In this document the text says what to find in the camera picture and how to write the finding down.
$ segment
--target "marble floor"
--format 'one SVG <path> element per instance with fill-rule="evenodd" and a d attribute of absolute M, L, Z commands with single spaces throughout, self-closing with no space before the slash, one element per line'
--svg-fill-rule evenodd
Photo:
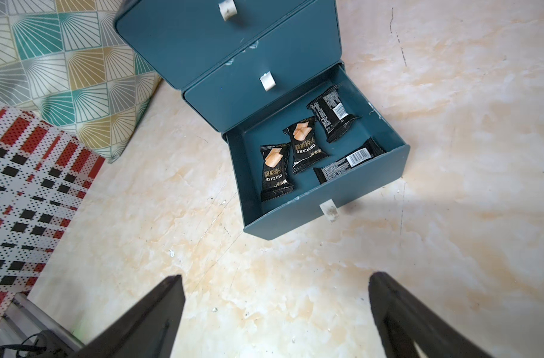
<path fill-rule="evenodd" d="M 412 146 L 403 178 L 333 224 L 245 234 L 225 142 L 162 83 L 30 299 L 88 342 L 182 274 L 173 357 L 383 357 L 383 270 L 491 354 L 544 357 L 544 1 L 338 11 L 349 76 Z"/>

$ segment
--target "geometric patterned cushion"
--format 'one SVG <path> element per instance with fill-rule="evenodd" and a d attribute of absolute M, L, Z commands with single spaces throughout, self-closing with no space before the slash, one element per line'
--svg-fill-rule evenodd
<path fill-rule="evenodd" d="M 0 0 L 0 101 L 116 160 L 159 75 L 113 28 L 122 0 Z"/>

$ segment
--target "scratch on floor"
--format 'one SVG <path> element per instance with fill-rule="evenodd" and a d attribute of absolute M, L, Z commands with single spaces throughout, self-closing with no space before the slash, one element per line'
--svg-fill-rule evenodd
<path fill-rule="evenodd" d="M 403 201 L 401 202 L 401 222 L 399 224 L 399 236 L 403 233 L 403 206 L 405 205 L 405 185 L 407 183 L 403 183 Z"/>
<path fill-rule="evenodd" d="M 230 283 L 230 287 L 228 287 L 228 290 L 230 290 L 232 287 L 233 287 L 233 283 L 234 283 L 234 278 L 236 277 L 236 273 L 238 272 L 238 269 L 240 268 L 240 264 L 238 264 L 237 266 L 237 270 L 234 271 L 234 276 L 233 276 L 233 280 L 232 282 Z"/>
<path fill-rule="evenodd" d="M 230 246 L 226 249 L 226 251 L 220 255 L 220 257 L 218 258 L 218 260 L 216 260 L 212 265 L 210 265 L 210 267 L 204 272 L 203 276 L 200 278 L 199 282 L 197 283 L 197 285 L 195 286 L 195 288 L 191 291 L 191 292 L 194 292 L 197 290 L 197 287 L 200 285 L 200 283 L 202 282 L 202 280 L 204 279 L 204 276 L 206 276 L 206 274 L 210 271 L 211 268 L 214 267 L 214 265 L 216 265 L 220 259 L 228 252 L 228 250 L 230 249 L 230 247 L 232 247 L 234 245 L 234 243 L 236 242 L 236 240 L 238 240 L 238 238 L 240 237 L 240 235 L 242 235 L 243 232 L 240 232 L 238 234 L 238 236 L 236 237 L 236 239 L 234 239 L 233 243 L 230 244 Z"/>
<path fill-rule="evenodd" d="M 393 22 L 393 8 L 391 8 L 391 21 L 390 21 L 390 33 L 393 35 L 393 31 L 391 31 L 391 23 Z"/>
<path fill-rule="evenodd" d="M 401 55 L 403 56 L 403 63 L 405 64 L 405 67 L 407 67 L 407 61 L 405 61 L 405 54 L 403 53 L 403 47 L 401 47 Z"/>
<path fill-rule="evenodd" d="M 390 34 L 391 36 L 393 36 L 393 30 L 391 29 L 391 23 L 393 22 L 393 8 L 391 8 L 391 21 L 390 21 Z M 395 37 L 397 38 L 397 43 L 401 43 L 401 41 L 399 40 L 399 35 L 397 34 L 397 32 L 395 33 Z M 405 67 L 407 67 L 407 61 L 405 60 L 405 53 L 403 52 L 403 47 L 401 47 L 401 55 L 403 56 L 403 63 L 405 65 Z"/>
<path fill-rule="evenodd" d="M 222 215 L 222 213 L 225 211 L 226 207 L 228 206 L 228 204 L 230 204 L 230 202 L 238 195 L 238 191 L 234 193 L 233 197 L 230 198 L 230 201 L 226 202 L 226 205 L 222 208 L 222 210 L 218 213 L 217 217 L 214 218 L 214 220 L 210 223 L 210 225 L 207 227 L 207 229 L 204 231 L 204 233 L 202 234 L 202 236 L 200 237 L 200 239 L 198 240 L 197 244 L 195 245 L 195 247 L 192 248 L 192 251 L 194 252 L 194 250 L 197 248 L 197 246 L 199 246 L 200 244 L 200 241 L 202 241 L 202 238 L 205 236 L 205 234 L 210 230 L 210 228 L 212 227 L 212 225 L 214 225 L 214 222 L 217 221 L 217 219 Z"/>
<path fill-rule="evenodd" d="M 214 203 L 214 201 L 215 201 L 215 200 L 217 199 L 217 197 L 218 197 L 218 194 L 220 194 L 220 192 L 222 191 L 222 189 L 224 189 L 224 187 L 225 187 L 226 183 L 228 183 L 228 178 L 226 178 L 226 180 L 225 180 L 225 183 L 224 183 L 224 184 L 222 184 L 222 187 L 220 187 L 220 190 L 219 190 L 219 191 L 217 192 L 217 194 L 216 194 L 216 195 L 214 196 L 214 199 L 212 200 L 211 204 L 213 204 L 213 203 Z"/>
<path fill-rule="evenodd" d="M 223 242 L 223 241 L 224 241 L 224 240 L 220 240 L 220 245 L 218 246 L 218 251 L 217 251 L 217 253 L 219 253 L 219 252 L 220 252 L 220 249 L 222 249 L 222 242 Z"/>
<path fill-rule="evenodd" d="M 455 130 L 457 126 L 453 126 L 453 132 L 451 133 L 451 142 L 449 143 L 449 160 L 451 160 L 451 154 L 453 154 L 453 138 L 455 137 Z"/>

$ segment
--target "black snack wrapper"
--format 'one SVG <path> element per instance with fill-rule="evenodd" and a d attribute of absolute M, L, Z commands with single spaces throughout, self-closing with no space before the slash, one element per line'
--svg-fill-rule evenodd
<path fill-rule="evenodd" d="M 343 136 L 352 126 L 357 116 L 346 112 L 338 94 L 338 86 L 333 85 L 307 105 L 326 131 L 326 141 L 332 143 Z"/>
<path fill-rule="evenodd" d="M 316 143 L 314 136 L 314 117 L 303 119 L 284 129 L 284 133 L 290 136 L 292 150 L 294 152 L 294 175 L 311 167 L 314 163 L 329 157 Z"/>
<path fill-rule="evenodd" d="M 370 137 L 361 147 L 344 156 L 339 161 L 335 161 L 324 168 L 314 168 L 314 172 L 318 177 L 319 183 L 324 184 L 325 182 L 346 173 L 356 165 L 359 165 L 364 161 L 369 161 L 383 153 L 385 153 L 385 151 L 377 144 L 373 137 Z"/>
<path fill-rule="evenodd" d="M 260 147 L 262 159 L 262 191 L 260 199 L 265 202 L 294 191 L 294 185 L 288 181 L 286 166 L 290 143 Z"/>

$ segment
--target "drawer handle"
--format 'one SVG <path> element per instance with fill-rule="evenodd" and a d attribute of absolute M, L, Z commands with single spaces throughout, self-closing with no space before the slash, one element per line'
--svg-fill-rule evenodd
<path fill-rule="evenodd" d="M 222 15 L 225 21 L 238 13 L 236 5 L 234 5 L 234 0 L 224 0 L 218 4 L 218 8 L 220 9 L 220 15 Z"/>
<path fill-rule="evenodd" d="M 325 203 L 321 203 L 319 205 L 319 208 L 322 209 L 322 212 L 324 213 L 326 218 L 330 220 L 330 222 L 334 222 L 340 218 L 338 209 L 336 208 L 336 205 L 334 204 L 334 201 L 332 199 L 328 200 Z"/>
<path fill-rule="evenodd" d="M 272 74 L 270 72 L 266 72 L 264 75 L 260 77 L 260 82 L 262 82 L 262 86 L 264 86 L 264 90 L 267 92 L 274 86 L 276 86 L 276 82 L 274 81 L 274 77 L 272 77 Z"/>

